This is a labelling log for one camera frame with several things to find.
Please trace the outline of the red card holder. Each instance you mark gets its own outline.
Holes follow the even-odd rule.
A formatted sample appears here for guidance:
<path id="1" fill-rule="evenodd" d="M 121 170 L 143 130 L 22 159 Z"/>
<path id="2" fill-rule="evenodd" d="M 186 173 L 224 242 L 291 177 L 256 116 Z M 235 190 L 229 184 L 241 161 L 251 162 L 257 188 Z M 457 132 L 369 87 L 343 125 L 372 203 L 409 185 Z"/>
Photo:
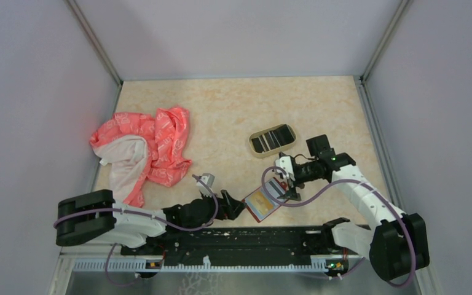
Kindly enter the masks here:
<path id="1" fill-rule="evenodd" d="M 288 186 L 285 182 L 279 181 L 277 178 L 270 178 L 265 182 L 265 187 L 258 187 L 242 200 L 251 216 L 258 223 L 268 218 L 280 207 L 280 204 L 266 195 L 264 188 L 267 189 L 272 197 L 281 202 L 286 202 L 284 195 L 286 194 Z"/>

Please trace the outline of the gold credit card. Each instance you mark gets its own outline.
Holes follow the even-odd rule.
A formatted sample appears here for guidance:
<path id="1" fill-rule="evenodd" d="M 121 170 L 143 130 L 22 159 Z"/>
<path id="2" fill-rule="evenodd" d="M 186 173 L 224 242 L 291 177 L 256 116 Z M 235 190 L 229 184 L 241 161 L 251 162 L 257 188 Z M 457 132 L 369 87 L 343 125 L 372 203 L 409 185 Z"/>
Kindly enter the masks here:
<path id="1" fill-rule="evenodd" d="M 251 214 L 258 220 L 265 219 L 278 208 L 277 204 L 264 195 L 261 190 L 248 195 L 244 202 Z"/>

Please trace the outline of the white striped credit card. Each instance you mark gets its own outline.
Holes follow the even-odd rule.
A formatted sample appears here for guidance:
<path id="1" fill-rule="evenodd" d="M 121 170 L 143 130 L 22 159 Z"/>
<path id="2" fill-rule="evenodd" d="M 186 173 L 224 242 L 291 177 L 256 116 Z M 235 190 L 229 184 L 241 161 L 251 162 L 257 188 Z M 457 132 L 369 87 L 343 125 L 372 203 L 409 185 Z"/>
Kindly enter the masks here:
<path id="1" fill-rule="evenodd" d="M 276 178 L 269 179 L 266 182 L 265 187 L 273 198 L 279 199 L 281 201 L 286 200 L 286 191 L 281 185 L 281 182 L 279 182 Z"/>

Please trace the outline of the beige oval tray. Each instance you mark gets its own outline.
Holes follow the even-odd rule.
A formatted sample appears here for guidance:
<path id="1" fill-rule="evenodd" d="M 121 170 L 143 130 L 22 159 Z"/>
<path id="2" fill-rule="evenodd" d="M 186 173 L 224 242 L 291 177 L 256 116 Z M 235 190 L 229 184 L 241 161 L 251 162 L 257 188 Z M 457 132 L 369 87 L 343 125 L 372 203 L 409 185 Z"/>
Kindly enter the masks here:
<path id="1" fill-rule="evenodd" d="M 280 124 L 252 133 L 248 138 L 248 144 L 251 154 L 263 159 L 290 149 L 296 140 L 294 129 L 288 124 Z"/>

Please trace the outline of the black credit card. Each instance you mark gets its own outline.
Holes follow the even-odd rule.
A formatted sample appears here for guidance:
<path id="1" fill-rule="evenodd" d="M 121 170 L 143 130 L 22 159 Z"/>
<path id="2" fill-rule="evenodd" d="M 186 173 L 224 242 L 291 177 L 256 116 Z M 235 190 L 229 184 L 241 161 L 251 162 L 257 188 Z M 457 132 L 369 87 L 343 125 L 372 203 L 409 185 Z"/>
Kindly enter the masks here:
<path id="1" fill-rule="evenodd" d="M 259 138 L 252 138 L 251 144 L 253 146 L 254 151 L 257 152 L 258 154 L 265 152 L 264 147 Z"/>
<path id="2" fill-rule="evenodd" d="M 264 139 L 266 140 L 267 142 L 267 146 L 270 150 L 273 150 L 277 147 L 276 145 L 276 142 L 274 140 L 274 137 L 273 135 L 271 134 L 271 132 L 267 132 L 263 135 Z"/>

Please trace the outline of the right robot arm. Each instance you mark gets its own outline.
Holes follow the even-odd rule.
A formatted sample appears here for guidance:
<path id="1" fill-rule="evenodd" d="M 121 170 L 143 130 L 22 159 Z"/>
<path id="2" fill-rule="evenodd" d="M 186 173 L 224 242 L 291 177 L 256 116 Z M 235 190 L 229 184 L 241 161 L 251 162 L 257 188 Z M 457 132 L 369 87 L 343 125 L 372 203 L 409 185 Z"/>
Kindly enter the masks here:
<path id="1" fill-rule="evenodd" d="M 325 251 L 338 253 L 342 248 L 367 259 L 374 272 L 391 286 L 394 279 L 405 276 L 398 287 L 410 284 L 416 271 L 430 263 L 427 230 L 423 218 L 407 214 L 392 204 L 361 172 L 355 160 L 347 153 L 336 153 L 326 135 L 306 141 L 310 158 L 306 163 L 280 152 L 274 166 L 276 174 L 286 180 L 286 197 L 297 196 L 297 188 L 307 182 L 324 179 L 328 185 L 310 199 L 300 202 L 305 206 L 322 193 L 335 187 L 366 220 L 359 226 L 347 218 L 338 218 L 322 225 L 321 244 Z"/>

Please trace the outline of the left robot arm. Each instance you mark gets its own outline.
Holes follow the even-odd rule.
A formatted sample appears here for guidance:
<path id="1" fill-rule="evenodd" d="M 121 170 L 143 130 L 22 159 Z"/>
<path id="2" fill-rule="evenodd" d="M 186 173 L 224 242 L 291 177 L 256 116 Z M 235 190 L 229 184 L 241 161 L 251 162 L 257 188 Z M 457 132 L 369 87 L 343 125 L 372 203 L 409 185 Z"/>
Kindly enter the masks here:
<path id="1" fill-rule="evenodd" d="M 116 202 L 112 191 L 103 189 L 60 201 L 53 226 L 58 246 L 98 241 L 152 254 L 164 234 L 202 230 L 216 219 L 234 220 L 244 209 L 245 204 L 226 190 L 185 205 L 151 211 Z"/>

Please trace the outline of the pink white cloth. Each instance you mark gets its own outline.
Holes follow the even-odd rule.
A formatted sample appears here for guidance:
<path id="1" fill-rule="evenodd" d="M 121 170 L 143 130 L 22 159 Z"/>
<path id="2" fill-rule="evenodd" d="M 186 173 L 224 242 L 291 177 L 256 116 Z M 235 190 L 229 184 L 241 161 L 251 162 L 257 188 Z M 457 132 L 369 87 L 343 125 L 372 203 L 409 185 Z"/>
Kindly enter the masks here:
<path id="1" fill-rule="evenodd" d="M 172 187 L 192 165 L 183 156 L 190 132 L 190 112 L 174 106 L 155 115 L 116 112 L 90 137 L 100 164 L 110 165 L 109 188 L 127 205 L 144 206 L 145 182 Z"/>

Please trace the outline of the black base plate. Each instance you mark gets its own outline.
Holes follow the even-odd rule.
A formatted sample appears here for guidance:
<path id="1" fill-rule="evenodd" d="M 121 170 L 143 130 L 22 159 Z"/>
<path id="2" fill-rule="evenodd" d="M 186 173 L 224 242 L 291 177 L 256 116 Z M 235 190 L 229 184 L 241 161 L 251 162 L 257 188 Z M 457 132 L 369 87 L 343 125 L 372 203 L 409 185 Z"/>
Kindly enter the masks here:
<path id="1" fill-rule="evenodd" d="M 312 258 L 346 261 L 353 254 L 329 244 L 322 226 L 209 227 L 148 238 L 123 256 L 162 256 L 165 266 L 198 266 L 208 257 L 221 267 L 309 266 Z"/>

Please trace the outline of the aluminium frame rail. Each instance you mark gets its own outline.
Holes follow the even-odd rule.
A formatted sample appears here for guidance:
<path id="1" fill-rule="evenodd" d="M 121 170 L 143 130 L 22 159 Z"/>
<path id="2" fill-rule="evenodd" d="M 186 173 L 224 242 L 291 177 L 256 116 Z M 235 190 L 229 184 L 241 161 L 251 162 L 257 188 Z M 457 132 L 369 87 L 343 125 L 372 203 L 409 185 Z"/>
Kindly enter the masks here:
<path id="1" fill-rule="evenodd" d="M 345 257 L 322 227 L 237 227 L 176 232 L 149 238 L 119 256 L 79 258 L 75 271 L 129 272 L 300 272 L 336 277 L 350 272 Z"/>

